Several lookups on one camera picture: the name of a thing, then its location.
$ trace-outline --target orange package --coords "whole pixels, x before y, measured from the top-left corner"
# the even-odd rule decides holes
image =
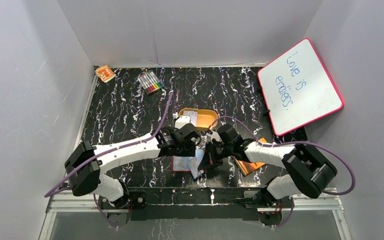
[[[109,80],[116,77],[113,70],[108,65],[101,66],[100,68],[95,70],[96,75],[102,80],[102,82],[106,83]]]

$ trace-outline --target pack of markers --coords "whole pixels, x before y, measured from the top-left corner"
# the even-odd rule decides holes
[[[137,80],[148,95],[164,87],[163,82],[153,71],[141,73]]]

